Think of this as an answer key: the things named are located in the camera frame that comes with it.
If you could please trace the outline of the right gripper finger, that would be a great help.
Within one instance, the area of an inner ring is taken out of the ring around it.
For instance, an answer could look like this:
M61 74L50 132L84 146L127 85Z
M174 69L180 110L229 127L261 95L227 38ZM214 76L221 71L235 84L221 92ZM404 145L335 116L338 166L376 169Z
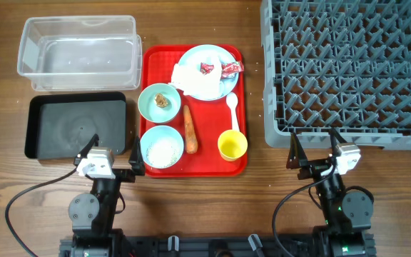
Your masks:
M334 127L332 127L329 130L329 135L330 135L331 149L338 150L340 147L340 144L345 142L345 139L338 133L338 131Z
M308 165L308 158L301 146L301 143L295 133L291 133L290 136L290 151L288 154L288 160L286 168L296 169L306 167Z

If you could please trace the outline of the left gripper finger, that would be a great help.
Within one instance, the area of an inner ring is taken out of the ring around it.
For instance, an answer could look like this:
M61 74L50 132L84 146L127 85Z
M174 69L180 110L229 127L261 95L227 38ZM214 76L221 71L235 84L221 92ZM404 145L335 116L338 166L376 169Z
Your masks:
M98 146L98 142L99 142L99 136L97 133L95 133L90 141L79 151L79 153L76 155L76 157L74 158L73 164L74 165L79 165L81 160L86 158L89 151L94 147L94 146Z
M146 167L141 153L141 140L139 136L134 139L128 163L131 165L131 170L136 176L145 175Z

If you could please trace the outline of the white rice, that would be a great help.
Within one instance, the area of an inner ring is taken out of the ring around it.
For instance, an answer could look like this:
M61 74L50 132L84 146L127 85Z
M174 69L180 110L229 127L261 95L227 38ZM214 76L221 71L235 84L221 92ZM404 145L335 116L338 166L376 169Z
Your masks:
M146 158L155 168L168 168L176 163L181 156L177 142L171 138L162 138L151 143Z

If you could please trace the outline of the blue bowl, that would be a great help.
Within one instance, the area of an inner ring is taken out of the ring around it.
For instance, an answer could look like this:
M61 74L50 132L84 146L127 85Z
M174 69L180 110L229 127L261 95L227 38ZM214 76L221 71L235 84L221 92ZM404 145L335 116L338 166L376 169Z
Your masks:
M181 150L181 156L183 155L184 142L180 133L170 126L154 126L147 130L141 138L141 153L143 155L143 160L149 165L149 162L146 158L148 147L154 141L157 141L162 138L171 138L177 142Z

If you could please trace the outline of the green bowl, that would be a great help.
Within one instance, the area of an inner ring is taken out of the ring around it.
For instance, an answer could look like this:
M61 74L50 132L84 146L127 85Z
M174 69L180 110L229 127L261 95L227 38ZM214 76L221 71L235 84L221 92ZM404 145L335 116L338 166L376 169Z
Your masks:
M156 97L161 95L166 102L164 107L157 105ZM168 84L152 84L142 90L138 97L138 110L142 117L155 124L166 124L173 120L181 108L179 92Z

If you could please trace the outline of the brown food scrap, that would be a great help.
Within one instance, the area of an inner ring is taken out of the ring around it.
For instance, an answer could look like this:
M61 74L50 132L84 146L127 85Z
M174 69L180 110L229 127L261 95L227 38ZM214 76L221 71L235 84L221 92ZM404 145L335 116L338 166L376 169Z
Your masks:
M155 103L157 107L163 109L169 105L169 100L163 94L157 93L155 95Z

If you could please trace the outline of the yellow cup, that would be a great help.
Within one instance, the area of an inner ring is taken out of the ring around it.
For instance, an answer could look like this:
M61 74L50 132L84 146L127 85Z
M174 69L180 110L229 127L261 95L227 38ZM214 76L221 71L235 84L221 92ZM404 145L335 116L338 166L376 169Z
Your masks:
M247 138L239 131L227 130L218 138L218 150L226 161L236 161L246 153L247 149Z

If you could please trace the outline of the white tissue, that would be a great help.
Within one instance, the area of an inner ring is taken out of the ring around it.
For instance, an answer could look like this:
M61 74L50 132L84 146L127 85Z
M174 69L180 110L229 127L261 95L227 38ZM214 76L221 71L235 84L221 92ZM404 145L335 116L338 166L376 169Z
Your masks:
M208 74L192 66L175 64L169 84L183 91L185 96L200 96L206 100L222 96L221 62L217 56L213 56L211 61L213 69Z

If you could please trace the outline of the red snack wrapper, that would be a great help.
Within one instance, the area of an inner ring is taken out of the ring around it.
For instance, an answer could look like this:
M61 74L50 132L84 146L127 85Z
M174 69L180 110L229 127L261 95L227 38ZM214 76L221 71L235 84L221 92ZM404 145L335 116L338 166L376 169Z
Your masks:
M240 61L221 64L221 68L221 79L232 79L240 72L244 72L244 65ZM204 75L211 73L214 69L212 64L201 63L200 71Z

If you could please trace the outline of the light blue plate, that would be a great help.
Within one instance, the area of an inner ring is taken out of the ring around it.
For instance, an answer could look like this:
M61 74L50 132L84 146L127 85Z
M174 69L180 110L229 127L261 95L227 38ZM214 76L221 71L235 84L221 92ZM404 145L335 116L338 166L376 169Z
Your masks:
M225 48L223 46L216 46L211 44L204 44L194 46L187 50L178 61L177 64L192 66L198 70L201 68L201 63L212 64L211 58L217 56L220 59L221 64L226 64L234 61L240 61L242 63L242 57L238 52L232 53L232 48ZM232 79L220 79L222 83L223 94L222 96L206 100L200 96L191 96L200 101L215 101L225 97L229 94L237 85L240 73Z

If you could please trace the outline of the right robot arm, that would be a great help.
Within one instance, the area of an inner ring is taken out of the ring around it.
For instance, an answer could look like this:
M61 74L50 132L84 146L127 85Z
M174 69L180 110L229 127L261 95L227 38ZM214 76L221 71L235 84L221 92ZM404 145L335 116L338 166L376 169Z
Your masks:
M356 167L361 158L359 147L347 142L334 128L329 131L333 152L327 157L308 160L295 133L290 137L286 167L298 169L300 180L312 179L325 219L312 234L312 256L377 255L371 228L374 196L361 186L346 187L342 176Z

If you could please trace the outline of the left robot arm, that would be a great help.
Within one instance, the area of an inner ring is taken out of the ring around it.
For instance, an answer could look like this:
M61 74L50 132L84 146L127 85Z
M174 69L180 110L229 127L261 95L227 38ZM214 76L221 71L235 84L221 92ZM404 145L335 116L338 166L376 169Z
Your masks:
M145 174L141 141L133 142L128 160L130 168L114 168L113 152L98 145L99 137L91 140L79 151L74 166L80 176L92 180L89 193L77 195L70 203L68 215L72 221L71 242L61 242L60 256L135 256L136 250L123 231L113 227L121 184L133 183Z

